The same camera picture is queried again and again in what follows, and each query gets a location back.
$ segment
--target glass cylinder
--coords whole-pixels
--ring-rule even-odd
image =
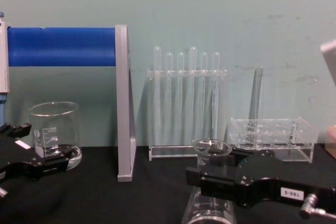
[[[198,140],[194,143],[197,152],[198,169],[209,168],[213,172],[225,174],[227,155],[231,146],[214,139]],[[234,224],[233,203],[224,199],[204,196],[199,187],[194,187],[188,201],[182,224]]]
[[[73,102],[46,102],[29,109],[35,151],[40,157],[57,155],[71,147],[68,169],[80,163],[78,109],[79,105]]]

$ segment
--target light blue wall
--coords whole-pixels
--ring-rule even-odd
[[[140,145],[146,144],[141,98],[154,46],[221,52],[236,118],[248,114],[252,68],[263,66],[269,79],[262,117],[303,115],[320,130],[336,122],[336,91],[319,51],[336,37],[334,0],[0,0],[0,9],[15,27],[127,24]],[[27,121],[37,102],[71,100],[81,106],[84,145],[115,143],[115,69],[12,69],[10,75],[9,122]]]

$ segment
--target blue foam padding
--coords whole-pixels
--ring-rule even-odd
[[[114,28],[9,28],[9,66],[115,66],[114,40]]]

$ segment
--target black tabletop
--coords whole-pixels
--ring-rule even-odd
[[[314,166],[335,164],[320,146],[315,147]],[[294,165],[299,170],[307,164]],[[37,182],[12,179],[1,183],[9,195],[0,200],[0,223],[180,224],[192,190],[185,182],[187,166],[196,166],[196,158],[150,162],[148,148],[138,147],[133,182],[118,183],[117,148],[86,147],[80,165],[66,173]],[[303,220],[298,207],[277,202],[262,202],[249,209],[236,207],[235,213],[238,224],[335,223],[320,217]]]

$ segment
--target label sticker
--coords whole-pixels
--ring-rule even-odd
[[[286,187],[281,187],[281,197],[289,198],[289,199],[297,199],[297,200],[304,200],[305,193],[303,191],[294,190]]]
[[[24,149],[30,149],[30,146],[24,142],[22,142],[21,140],[15,141],[16,144],[20,145],[22,148]]]
[[[6,175],[6,172],[0,173],[0,179],[3,179]]]

